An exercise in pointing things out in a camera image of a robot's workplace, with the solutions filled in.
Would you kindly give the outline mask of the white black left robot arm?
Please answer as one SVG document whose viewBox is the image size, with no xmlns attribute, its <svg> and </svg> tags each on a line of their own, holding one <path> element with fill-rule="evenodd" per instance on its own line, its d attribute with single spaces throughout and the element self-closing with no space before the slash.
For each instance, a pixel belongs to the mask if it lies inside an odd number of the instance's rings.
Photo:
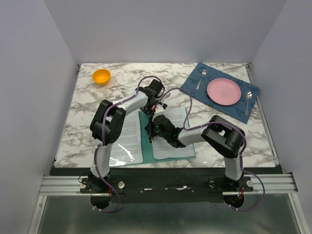
<svg viewBox="0 0 312 234">
<path fill-rule="evenodd" d="M 134 93 L 116 102 L 103 100 L 91 122 L 90 130 L 92 137 L 100 141 L 94 153 L 94 164 L 88 173 L 92 188 L 98 192 L 104 192 L 108 187 L 108 180 L 105 178 L 110 171 L 109 160 L 113 144 L 120 137 L 125 117 L 136 110 L 141 110 L 150 119 L 155 113 L 155 105 L 164 93 L 164 86 L 156 76 L 152 82 L 141 87 L 140 84 Z"/>
</svg>

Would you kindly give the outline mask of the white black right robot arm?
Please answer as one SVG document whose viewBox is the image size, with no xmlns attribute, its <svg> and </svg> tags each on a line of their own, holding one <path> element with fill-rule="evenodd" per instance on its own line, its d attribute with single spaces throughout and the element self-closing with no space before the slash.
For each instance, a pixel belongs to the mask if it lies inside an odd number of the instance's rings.
<svg viewBox="0 0 312 234">
<path fill-rule="evenodd" d="M 164 115 L 159 115 L 155 119 L 149 118 L 145 130 L 150 141 L 161 137 L 174 148 L 185 148 L 200 142 L 209 143 L 224 157 L 225 187 L 230 191 L 241 187 L 244 176 L 242 153 L 247 141 L 244 131 L 227 120 L 215 115 L 202 126 L 184 129 L 174 126 Z"/>
</svg>

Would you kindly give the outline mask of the single printed paper sheet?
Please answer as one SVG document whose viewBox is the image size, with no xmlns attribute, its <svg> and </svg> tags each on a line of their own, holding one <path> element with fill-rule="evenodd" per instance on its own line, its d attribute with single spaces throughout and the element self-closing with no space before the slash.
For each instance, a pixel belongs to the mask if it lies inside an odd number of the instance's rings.
<svg viewBox="0 0 312 234">
<path fill-rule="evenodd" d="M 138 110 L 125 117 L 118 140 L 113 144 L 109 166 L 120 167 L 143 162 Z"/>
</svg>

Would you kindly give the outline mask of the teal plastic folder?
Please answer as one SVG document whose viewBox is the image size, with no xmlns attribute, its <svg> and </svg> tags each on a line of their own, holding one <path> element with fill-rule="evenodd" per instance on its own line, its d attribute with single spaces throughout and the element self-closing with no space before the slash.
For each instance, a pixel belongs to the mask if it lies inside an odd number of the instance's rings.
<svg viewBox="0 0 312 234">
<path fill-rule="evenodd" d="M 159 163 L 174 161 L 173 159 L 167 160 L 155 160 L 153 155 L 152 143 L 149 142 L 145 126 L 148 123 L 148 117 L 142 112 L 139 111 L 139 121 L 140 121 L 140 133 L 141 133 L 141 149 L 143 154 L 143 162 L 140 164 L 149 164 L 149 163 Z"/>
</svg>

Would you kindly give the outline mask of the printed white paper sheets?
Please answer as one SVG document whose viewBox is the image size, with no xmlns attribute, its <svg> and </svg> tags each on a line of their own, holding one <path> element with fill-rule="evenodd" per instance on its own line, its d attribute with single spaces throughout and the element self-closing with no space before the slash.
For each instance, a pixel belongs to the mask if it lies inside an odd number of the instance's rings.
<svg viewBox="0 0 312 234">
<path fill-rule="evenodd" d="M 183 127 L 186 117 L 186 108 L 168 108 L 164 111 L 164 115 L 175 127 Z M 153 155 L 155 160 L 183 160 L 195 158 L 194 145 L 188 145 L 185 148 L 174 148 L 165 139 L 156 136 L 152 141 Z"/>
</svg>

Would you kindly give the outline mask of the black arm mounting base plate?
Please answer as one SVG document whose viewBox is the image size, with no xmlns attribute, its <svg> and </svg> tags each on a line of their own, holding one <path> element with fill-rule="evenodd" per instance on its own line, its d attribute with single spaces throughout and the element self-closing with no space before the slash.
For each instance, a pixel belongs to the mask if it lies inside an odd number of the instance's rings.
<svg viewBox="0 0 312 234">
<path fill-rule="evenodd" d="M 251 178 L 238 182 L 225 177 L 224 169 L 113 168 L 106 182 L 88 169 L 53 168 L 48 181 L 55 195 L 85 195 L 97 203 L 176 203 L 230 201 L 241 205 L 253 191 Z"/>
</svg>

